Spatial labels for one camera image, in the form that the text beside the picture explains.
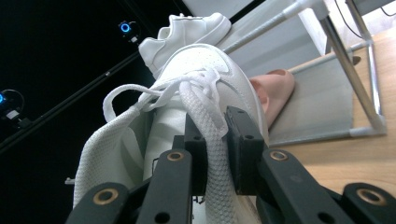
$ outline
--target white sneaker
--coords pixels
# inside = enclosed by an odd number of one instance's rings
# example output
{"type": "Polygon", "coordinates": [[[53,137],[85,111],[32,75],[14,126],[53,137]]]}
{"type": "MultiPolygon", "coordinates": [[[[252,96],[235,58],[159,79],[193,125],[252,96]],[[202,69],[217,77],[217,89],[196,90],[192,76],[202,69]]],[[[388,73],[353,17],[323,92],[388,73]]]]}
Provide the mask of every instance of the white sneaker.
{"type": "Polygon", "coordinates": [[[194,43],[216,45],[231,29],[230,21],[219,13],[210,17],[169,16],[169,27],[163,27],[158,39],[146,38],[139,52],[155,78],[163,65],[178,49],[194,43]]]}
{"type": "Polygon", "coordinates": [[[174,135],[184,134],[189,113],[206,140],[208,158],[205,203],[194,204],[193,222],[260,222],[248,197],[236,197],[233,189],[227,142],[222,139],[228,131],[227,105],[247,111],[268,142],[262,105],[245,74],[220,49],[205,44],[178,50],[150,89],[133,84],[116,88],[104,101],[108,124],[83,149],[75,205],[98,184],[117,182],[132,188],[151,176],[152,160],[172,147],[174,135]],[[116,117],[111,102],[127,90],[144,93],[138,103],[116,117]]]}

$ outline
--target cable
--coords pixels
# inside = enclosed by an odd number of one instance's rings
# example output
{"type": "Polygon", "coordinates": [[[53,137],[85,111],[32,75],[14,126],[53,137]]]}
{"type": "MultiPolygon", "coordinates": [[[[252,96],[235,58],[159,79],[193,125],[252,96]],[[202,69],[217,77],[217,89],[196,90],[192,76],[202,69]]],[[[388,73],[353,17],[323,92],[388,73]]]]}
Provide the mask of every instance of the cable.
{"type": "Polygon", "coordinates": [[[396,15],[396,13],[388,14],[388,13],[384,10],[383,7],[381,7],[381,10],[382,10],[382,12],[384,12],[385,15],[387,15],[387,16],[389,16],[389,17],[392,17],[392,16],[395,16],[395,15],[396,15]]]}
{"type": "Polygon", "coordinates": [[[344,18],[344,15],[343,15],[343,13],[341,12],[340,7],[338,6],[337,0],[334,0],[334,2],[335,2],[335,4],[337,5],[338,11],[340,12],[341,17],[343,18],[343,21],[344,21],[344,23],[346,24],[346,27],[350,30],[350,32],[352,32],[355,36],[357,36],[358,38],[361,39],[361,36],[358,35],[358,34],[356,34],[356,33],[349,27],[349,25],[347,24],[347,21],[346,21],[346,19],[344,18]]]}
{"type": "Polygon", "coordinates": [[[3,90],[2,93],[6,93],[6,92],[8,92],[8,91],[15,92],[15,93],[17,93],[17,94],[21,97],[21,109],[20,109],[20,111],[19,111],[19,112],[21,113],[22,110],[24,109],[24,97],[23,97],[22,93],[20,93],[19,91],[15,91],[15,90],[3,90]]]}

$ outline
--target black background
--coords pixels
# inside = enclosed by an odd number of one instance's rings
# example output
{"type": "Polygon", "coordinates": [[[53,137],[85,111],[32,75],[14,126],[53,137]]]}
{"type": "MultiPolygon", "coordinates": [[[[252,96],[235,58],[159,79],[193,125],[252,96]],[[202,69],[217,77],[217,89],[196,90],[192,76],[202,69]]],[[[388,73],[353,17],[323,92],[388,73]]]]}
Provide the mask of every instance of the black background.
{"type": "MultiPolygon", "coordinates": [[[[121,21],[138,21],[142,36],[155,36],[169,14],[179,12],[170,0],[0,0],[0,91],[20,91],[22,114],[38,119],[136,52],[120,35],[121,21]]],[[[64,223],[73,199],[73,186],[64,181],[75,176],[85,141],[105,124],[106,94],[153,81],[138,57],[0,154],[0,223],[64,223]]],[[[116,112],[137,96],[122,94],[116,112]]],[[[8,132],[0,123],[3,137],[8,132]]]]}

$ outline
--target blue light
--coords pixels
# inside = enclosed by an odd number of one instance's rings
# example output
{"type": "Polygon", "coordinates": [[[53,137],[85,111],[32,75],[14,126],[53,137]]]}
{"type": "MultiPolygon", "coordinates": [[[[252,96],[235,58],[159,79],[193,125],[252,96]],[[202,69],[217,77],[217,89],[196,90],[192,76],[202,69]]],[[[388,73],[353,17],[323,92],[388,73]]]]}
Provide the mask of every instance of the blue light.
{"type": "Polygon", "coordinates": [[[127,23],[124,23],[124,24],[121,25],[121,30],[124,33],[128,33],[128,32],[131,31],[131,26],[129,26],[129,24],[127,24],[127,23]]]}

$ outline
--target white shoelace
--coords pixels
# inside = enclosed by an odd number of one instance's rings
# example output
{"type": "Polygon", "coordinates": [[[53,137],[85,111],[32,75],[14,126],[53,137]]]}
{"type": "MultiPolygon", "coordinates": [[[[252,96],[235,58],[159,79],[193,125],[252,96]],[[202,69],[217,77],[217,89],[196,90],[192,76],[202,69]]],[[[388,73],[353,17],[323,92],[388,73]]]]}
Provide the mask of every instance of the white shoelace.
{"type": "Polygon", "coordinates": [[[138,103],[133,105],[138,111],[150,111],[166,105],[179,94],[182,104],[191,116],[198,130],[206,140],[208,173],[205,193],[206,220],[208,223],[236,223],[231,171],[228,164],[226,143],[222,137],[228,128],[219,110],[219,94],[216,82],[219,73],[212,68],[191,71],[161,82],[157,81],[150,89],[139,85],[123,85],[113,90],[104,100],[104,114],[109,122],[116,117],[111,102],[122,91],[142,91],[138,103]]]}

